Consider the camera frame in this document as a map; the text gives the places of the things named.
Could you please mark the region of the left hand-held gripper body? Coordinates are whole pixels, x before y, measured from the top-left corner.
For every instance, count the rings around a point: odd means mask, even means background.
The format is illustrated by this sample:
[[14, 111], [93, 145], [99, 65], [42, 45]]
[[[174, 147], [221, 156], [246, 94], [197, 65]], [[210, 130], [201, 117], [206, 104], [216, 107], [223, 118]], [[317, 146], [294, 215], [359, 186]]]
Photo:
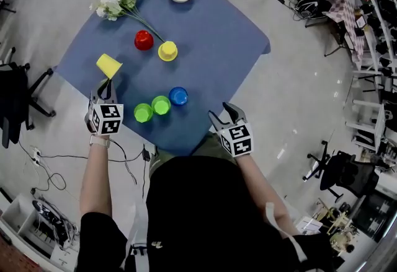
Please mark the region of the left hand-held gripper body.
[[124, 106], [115, 100], [107, 100], [107, 88], [102, 98], [97, 97], [97, 90], [91, 92], [88, 110], [84, 117], [85, 124], [91, 134], [117, 134], [123, 121]]

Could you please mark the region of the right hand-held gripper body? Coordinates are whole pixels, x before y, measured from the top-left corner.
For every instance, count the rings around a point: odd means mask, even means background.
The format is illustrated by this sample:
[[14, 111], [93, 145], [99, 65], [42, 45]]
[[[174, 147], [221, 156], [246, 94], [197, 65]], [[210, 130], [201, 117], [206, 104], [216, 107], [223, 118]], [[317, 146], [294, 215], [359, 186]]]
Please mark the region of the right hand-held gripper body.
[[239, 157], [250, 154], [254, 150], [252, 128], [250, 123], [242, 121], [234, 124], [227, 129], [216, 129], [220, 137], [221, 145], [232, 156]]

